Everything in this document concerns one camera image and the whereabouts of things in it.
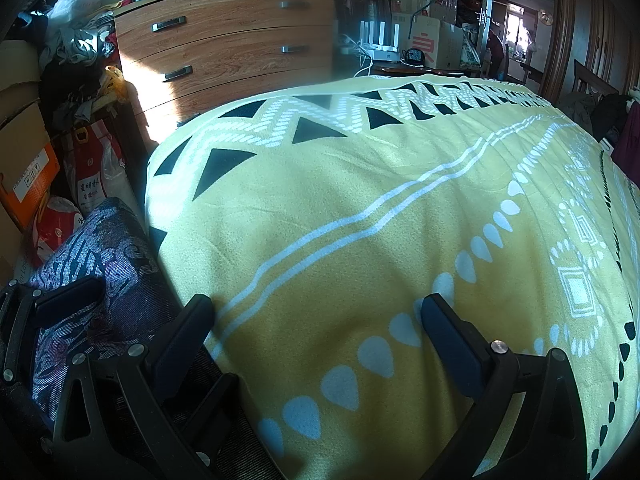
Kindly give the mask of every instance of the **bed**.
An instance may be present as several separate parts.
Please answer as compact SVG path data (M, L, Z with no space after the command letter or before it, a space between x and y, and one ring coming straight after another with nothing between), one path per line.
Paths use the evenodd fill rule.
M147 176L159 264L182 304L214 301L207 349L241 376L287 479L430 466L469 408L416 317L432 292L487 340L566 352L591 477L638 414L638 188L523 86L371 76L262 94L179 128Z

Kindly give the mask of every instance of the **wooden headboard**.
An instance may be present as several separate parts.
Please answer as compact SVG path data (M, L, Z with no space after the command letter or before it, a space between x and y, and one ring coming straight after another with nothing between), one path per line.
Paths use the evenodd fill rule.
M591 88L597 92L600 96L617 94L618 91L613 88L604 79L596 76L591 70L585 67L577 59L574 59L575 65L575 82L574 92L588 93L588 88Z

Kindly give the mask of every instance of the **wooden dresser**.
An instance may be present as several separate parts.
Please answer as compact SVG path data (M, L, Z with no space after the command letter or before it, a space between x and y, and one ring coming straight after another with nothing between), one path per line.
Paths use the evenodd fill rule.
M330 79L334 0L142 0L114 15L149 149L221 104Z

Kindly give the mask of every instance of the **purple cloth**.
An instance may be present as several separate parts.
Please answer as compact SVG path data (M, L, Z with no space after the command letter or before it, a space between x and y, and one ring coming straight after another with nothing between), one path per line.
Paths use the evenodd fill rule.
M640 187L640 104L634 102L626 118L625 129L611 153L618 167Z

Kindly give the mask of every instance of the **red and white bag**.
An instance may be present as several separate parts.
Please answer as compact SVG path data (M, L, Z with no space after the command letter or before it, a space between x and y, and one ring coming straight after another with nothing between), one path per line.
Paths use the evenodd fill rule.
M87 216L111 196L121 199L142 218L131 190L118 141L103 120L63 137L65 174L80 211Z
M78 208L66 198L52 196L33 221L34 264L49 261L66 240L84 223Z

